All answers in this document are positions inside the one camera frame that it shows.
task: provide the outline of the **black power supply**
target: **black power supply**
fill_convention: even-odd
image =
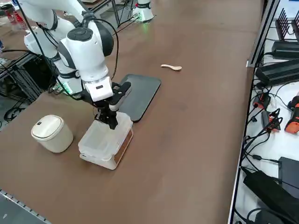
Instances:
[[[299,58],[298,42],[275,41],[272,54],[275,59],[293,60]]]
[[[294,222],[299,223],[299,199],[290,195],[279,186],[271,177],[262,171],[254,173],[245,168],[246,173],[244,184],[258,196],[271,210],[278,212]]]

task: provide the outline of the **electrical cable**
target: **electrical cable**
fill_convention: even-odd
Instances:
[[[246,222],[246,218],[244,218],[238,211],[237,209],[234,208],[234,212],[240,217],[244,222]]]
[[[278,88],[278,90],[276,91],[275,96],[277,96],[278,91],[279,91],[282,87],[284,87],[285,85],[288,85],[288,84],[290,84],[290,83],[293,83],[293,82],[294,82],[294,81],[290,81],[290,82],[287,82],[287,83],[283,84],[282,86],[280,86],[280,87]]]
[[[270,38],[266,38],[266,40],[268,40],[268,41],[280,41],[280,40],[274,40],[274,39],[270,39]]]
[[[256,109],[256,107],[253,107],[252,110],[249,112],[248,116]]]
[[[268,141],[269,138],[270,138],[270,133],[268,133],[268,137],[267,137],[264,141],[261,141],[261,142],[257,143],[256,145],[254,145],[254,146],[249,150],[249,152],[247,152],[247,153],[250,154],[250,153],[252,152],[253,149],[255,149],[255,148],[258,147],[259,145],[261,145],[261,144],[265,143],[266,141]]]
[[[259,137],[261,137],[261,136],[263,136],[264,134],[267,134],[267,133],[269,133],[269,132],[264,132],[263,134],[261,134]],[[249,138],[246,138],[246,140],[250,140],[250,139],[253,139],[254,137],[250,137],[250,136],[248,136]]]
[[[48,39],[48,41],[55,47],[55,48],[57,48],[57,46],[58,46],[58,42],[51,36],[51,34],[49,33],[49,30],[48,29],[46,29],[45,27],[43,27],[41,24],[39,24],[38,22],[36,22],[36,24],[38,25],[38,27],[40,28],[40,29],[42,29],[42,31],[43,31],[43,33],[45,34],[45,36],[46,36],[46,38]]]
[[[254,142],[254,140],[255,139],[257,139],[261,134],[263,134],[264,133],[264,131],[266,131],[269,127],[270,127],[270,125],[272,125],[274,122],[276,122],[276,118],[274,118],[272,121],[270,121],[246,146],[245,146],[245,148],[243,148],[242,149],[242,153],[241,153],[241,158],[244,156],[244,152],[246,152],[247,151],[247,149],[251,146],[251,144]]]
[[[290,222],[291,224],[299,224],[299,223],[295,222],[294,220],[290,219],[289,217],[287,217],[287,216],[285,216],[285,215],[283,215],[283,214],[281,214],[281,213],[279,213],[279,212],[276,212],[276,211],[267,209],[267,208],[257,208],[257,209],[253,209],[253,210],[251,210],[251,211],[248,213],[247,218],[246,218],[246,223],[247,223],[247,224],[251,223],[251,221],[250,221],[249,218],[250,218],[250,215],[251,215],[253,212],[255,212],[255,211],[266,211],[266,212],[268,212],[268,213],[271,213],[271,214],[273,214],[273,215],[275,215],[275,216],[278,216],[278,217],[280,217],[280,218],[283,218],[283,219],[287,220],[287,221]]]
[[[15,52],[15,51],[26,52],[26,53],[33,54],[35,56],[39,56],[38,54],[31,52],[30,50],[22,50],[22,49],[7,49],[7,50],[2,50],[1,52],[2,53],[7,53],[7,52]]]
[[[285,181],[281,180],[280,178],[275,178],[275,177],[272,177],[272,178],[273,178],[275,181],[277,181],[277,182],[285,183],[286,185],[289,185],[289,186],[291,186],[291,187],[293,187],[293,188],[299,190],[299,187],[296,187],[296,186],[294,186],[294,185],[292,185],[292,184],[290,184],[290,183],[288,183],[288,182],[285,182]]]
[[[10,121],[12,121],[13,119],[16,118],[16,116],[14,115],[15,112],[19,111],[21,112],[22,110],[25,110],[25,108],[20,108],[21,104],[24,103],[25,99],[21,98],[20,100],[18,100],[15,105],[13,105],[12,108],[10,108],[9,110],[6,111],[6,113],[4,114],[3,119],[9,123]]]
[[[49,41],[55,48],[57,48],[57,45],[55,45],[55,43],[53,43],[53,42],[50,40],[50,38],[48,37],[48,35],[47,35],[47,31],[45,31],[45,30],[43,29],[43,33],[45,34],[45,36],[46,36],[46,38],[48,39],[48,41]]]
[[[43,59],[45,60],[45,63],[47,64],[48,68],[51,70],[51,66],[49,65],[49,63],[48,63],[48,61],[47,61],[46,55],[45,55],[45,53],[44,53],[44,51],[43,51],[43,49],[42,49],[42,47],[41,47],[41,44],[39,43],[39,41],[38,41],[38,39],[37,39],[35,33],[33,32],[32,27],[31,27],[31,25],[29,24],[28,19],[27,19],[25,13],[24,13],[24,11],[23,11],[23,9],[22,9],[22,7],[21,7],[19,1],[18,1],[18,0],[15,0],[15,1],[16,1],[16,3],[17,3],[18,7],[20,8],[20,11],[21,11],[21,13],[22,13],[22,15],[23,15],[23,17],[24,17],[24,20],[25,20],[25,22],[26,22],[26,24],[27,24],[27,26],[28,26],[28,28],[29,28],[31,34],[33,35],[34,39],[36,40],[36,43],[37,43],[37,45],[38,45],[38,47],[39,47],[39,49],[40,49],[40,51],[41,51],[41,53],[42,53],[42,56],[43,56]],[[55,76],[55,78],[56,78],[57,82],[60,84],[61,88],[63,88],[63,90],[65,91],[65,93],[66,93],[69,97],[71,97],[71,98],[74,99],[74,100],[80,100],[80,98],[75,98],[75,97],[73,97],[73,96],[72,96],[72,95],[65,89],[65,87],[63,86],[63,84],[61,83],[61,81],[59,80],[59,78],[58,78],[57,76]]]
[[[131,25],[131,24],[132,24],[133,22],[135,22],[137,19],[138,19],[138,17],[137,17],[136,19],[132,20],[128,25],[126,25],[126,26],[124,26],[123,28],[119,29],[119,30],[117,31],[117,33],[121,32],[122,30],[124,30],[125,28],[127,28],[129,25]]]
[[[259,115],[264,109],[261,109],[259,112],[257,112],[255,115],[253,115],[250,120],[247,122],[247,125],[251,122],[254,121],[254,119],[256,118],[257,115]]]
[[[245,158],[248,160],[248,162],[252,165],[252,167],[253,167],[254,169],[256,169],[256,171],[260,171],[259,168],[257,168],[257,167],[253,164],[253,162],[249,159],[249,157],[248,157],[248,153],[244,152],[244,155],[245,155]]]
[[[261,157],[260,155],[251,155],[251,154],[247,154],[249,156],[251,156],[254,160],[264,160],[264,161],[270,161],[270,162],[274,162],[274,163],[277,163],[277,164],[280,164],[280,161],[278,160],[273,160],[273,159],[264,159],[263,157]]]

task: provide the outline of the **white robotic arm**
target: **white robotic arm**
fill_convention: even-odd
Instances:
[[[95,119],[115,129],[118,124],[116,111],[130,92],[131,85],[112,83],[108,76],[105,56],[111,54],[114,46],[110,32],[101,23],[94,22],[93,14],[78,0],[19,0],[19,4],[28,18],[44,23],[47,31],[59,42],[54,46],[41,27],[34,29],[45,56],[55,63],[63,78],[75,80],[80,85],[78,92],[82,99],[98,108]],[[79,22],[85,19],[87,25],[75,28],[69,21],[58,17],[54,10],[71,13]],[[42,54],[31,32],[25,36],[25,43],[32,52]]]

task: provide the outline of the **brown table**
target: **brown table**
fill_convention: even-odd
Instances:
[[[245,63],[261,11],[259,0],[155,1],[149,25],[119,33],[115,81],[135,73],[162,85],[118,168],[79,158],[91,106],[42,94],[0,134],[0,187],[53,224],[226,223],[249,97]],[[75,134],[62,154],[30,136],[47,114]]]

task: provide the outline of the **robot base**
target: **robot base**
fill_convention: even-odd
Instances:
[[[133,10],[133,19],[136,22],[148,22],[154,18],[150,8],[135,8]]]

